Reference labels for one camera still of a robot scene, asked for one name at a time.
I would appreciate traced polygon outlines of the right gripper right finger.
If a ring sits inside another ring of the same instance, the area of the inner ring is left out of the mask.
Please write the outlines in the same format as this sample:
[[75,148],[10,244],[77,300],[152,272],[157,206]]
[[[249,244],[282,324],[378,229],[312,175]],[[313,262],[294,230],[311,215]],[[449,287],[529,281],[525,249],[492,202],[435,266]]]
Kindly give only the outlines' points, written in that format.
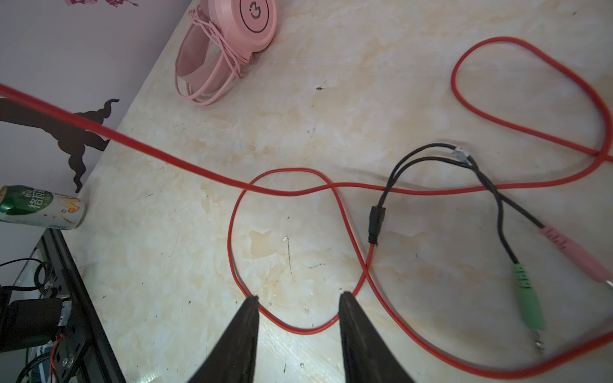
[[413,383],[350,292],[338,305],[346,382]]

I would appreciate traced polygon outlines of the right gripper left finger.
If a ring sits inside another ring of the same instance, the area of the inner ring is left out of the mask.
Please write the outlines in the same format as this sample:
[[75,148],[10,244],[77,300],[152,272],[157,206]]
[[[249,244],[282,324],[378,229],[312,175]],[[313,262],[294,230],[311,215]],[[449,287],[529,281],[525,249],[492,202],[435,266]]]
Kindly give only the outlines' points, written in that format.
[[254,381],[259,330],[259,302],[246,298],[212,352],[189,383]]

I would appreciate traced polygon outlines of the pink headphones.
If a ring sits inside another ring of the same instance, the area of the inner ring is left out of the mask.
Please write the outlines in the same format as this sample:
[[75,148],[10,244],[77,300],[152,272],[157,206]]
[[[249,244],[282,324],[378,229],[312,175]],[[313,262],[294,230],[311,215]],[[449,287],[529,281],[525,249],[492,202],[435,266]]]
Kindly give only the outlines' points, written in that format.
[[175,62],[175,87],[185,100],[206,106],[223,97],[253,54],[270,46],[278,24],[274,0],[200,1]]

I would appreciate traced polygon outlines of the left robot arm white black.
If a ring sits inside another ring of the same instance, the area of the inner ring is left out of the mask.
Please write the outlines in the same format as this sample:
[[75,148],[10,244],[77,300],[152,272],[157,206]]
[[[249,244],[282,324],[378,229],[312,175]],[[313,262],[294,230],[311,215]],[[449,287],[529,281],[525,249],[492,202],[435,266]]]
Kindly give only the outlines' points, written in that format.
[[16,300],[1,288],[1,352],[41,346],[52,340],[62,316],[60,298]]

